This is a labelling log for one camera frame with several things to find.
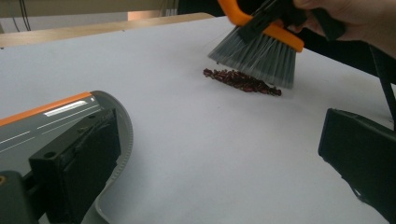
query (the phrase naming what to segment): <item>pile of coffee beans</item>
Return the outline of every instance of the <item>pile of coffee beans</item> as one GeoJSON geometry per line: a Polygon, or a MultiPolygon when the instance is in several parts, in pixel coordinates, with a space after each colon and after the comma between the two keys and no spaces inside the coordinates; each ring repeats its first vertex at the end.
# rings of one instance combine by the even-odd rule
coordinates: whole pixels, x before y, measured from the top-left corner
{"type": "Polygon", "coordinates": [[[269,87],[265,82],[258,80],[254,77],[250,77],[244,73],[239,71],[227,69],[218,71],[218,70],[210,70],[205,69],[204,75],[206,77],[211,77],[217,81],[225,83],[229,86],[235,87],[241,91],[245,92],[260,92],[262,94],[270,94],[270,95],[282,95],[282,91],[277,89],[276,87],[269,87]]]}

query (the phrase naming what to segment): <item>black device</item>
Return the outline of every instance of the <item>black device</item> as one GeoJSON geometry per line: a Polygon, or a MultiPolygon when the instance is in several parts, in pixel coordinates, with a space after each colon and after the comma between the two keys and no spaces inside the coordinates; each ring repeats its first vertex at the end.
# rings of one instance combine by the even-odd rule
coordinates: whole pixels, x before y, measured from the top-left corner
{"type": "Polygon", "coordinates": [[[80,223],[117,166],[114,109],[85,117],[29,158],[32,171],[0,172],[2,224],[80,223]]]}
{"type": "Polygon", "coordinates": [[[318,154],[362,202],[396,223],[396,132],[358,114],[329,109],[318,154]]]}

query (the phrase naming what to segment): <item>hand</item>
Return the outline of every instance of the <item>hand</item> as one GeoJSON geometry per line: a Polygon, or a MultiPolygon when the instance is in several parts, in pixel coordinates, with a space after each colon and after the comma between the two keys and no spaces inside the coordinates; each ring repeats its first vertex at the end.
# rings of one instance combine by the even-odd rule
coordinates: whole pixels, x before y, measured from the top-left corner
{"type": "Polygon", "coordinates": [[[297,8],[307,10],[306,27],[323,35],[309,9],[321,7],[344,23],[346,32],[340,40],[362,40],[396,58],[396,0],[293,0],[297,8]]]}

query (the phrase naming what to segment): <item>gray broom bristles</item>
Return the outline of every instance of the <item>gray broom bristles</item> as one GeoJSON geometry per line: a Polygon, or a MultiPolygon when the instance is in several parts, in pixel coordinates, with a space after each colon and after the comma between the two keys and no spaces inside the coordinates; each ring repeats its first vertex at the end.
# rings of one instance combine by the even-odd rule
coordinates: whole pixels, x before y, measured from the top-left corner
{"type": "Polygon", "coordinates": [[[268,36],[245,43],[235,27],[210,53],[212,60],[269,84],[291,89],[296,51],[268,36]]]}

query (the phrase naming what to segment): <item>orange trim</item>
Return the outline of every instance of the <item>orange trim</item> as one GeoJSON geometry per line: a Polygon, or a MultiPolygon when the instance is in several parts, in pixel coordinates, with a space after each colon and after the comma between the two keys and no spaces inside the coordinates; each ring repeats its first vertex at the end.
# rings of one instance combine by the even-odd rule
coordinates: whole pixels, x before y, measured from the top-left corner
{"type": "MultiPolygon", "coordinates": [[[[227,15],[230,22],[236,26],[244,26],[253,17],[243,12],[239,6],[237,0],[218,0],[221,9],[224,14],[227,15]]],[[[278,41],[289,45],[292,49],[297,52],[303,51],[304,41],[292,34],[291,32],[283,29],[282,27],[272,23],[270,24],[263,33],[269,35],[278,41]]]]}
{"type": "Polygon", "coordinates": [[[20,114],[12,115],[12,116],[10,116],[8,118],[5,118],[5,119],[0,119],[0,127],[4,126],[6,124],[9,124],[9,123],[15,122],[17,120],[25,119],[25,118],[31,117],[33,115],[40,114],[40,113],[43,113],[45,111],[51,110],[51,109],[53,109],[55,107],[59,107],[61,105],[67,105],[67,104],[70,104],[70,103],[75,102],[77,100],[80,100],[80,99],[83,99],[83,98],[86,98],[86,97],[90,97],[90,96],[92,96],[90,92],[84,91],[83,93],[80,93],[80,94],[77,94],[77,95],[62,99],[60,101],[56,101],[56,102],[53,102],[53,103],[50,103],[50,104],[47,104],[47,105],[42,105],[40,107],[37,107],[37,108],[31,109],[31,110],[22,112],[20,114]]]}

